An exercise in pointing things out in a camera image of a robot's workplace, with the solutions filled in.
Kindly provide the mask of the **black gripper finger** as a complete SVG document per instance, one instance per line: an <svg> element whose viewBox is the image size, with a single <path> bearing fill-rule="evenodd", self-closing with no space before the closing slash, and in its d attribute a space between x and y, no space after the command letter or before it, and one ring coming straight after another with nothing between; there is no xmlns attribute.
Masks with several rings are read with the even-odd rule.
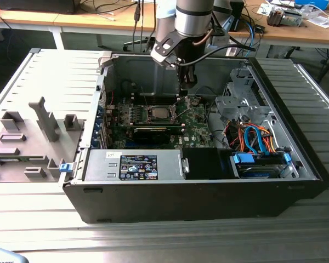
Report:
<svg viewBox="0 0 329 263"><path fill-rule="evenodd" d="M197 84L197 76L194 71L179 72L177 75L179 82L179 95L187 95L189 89Z"/></svg>

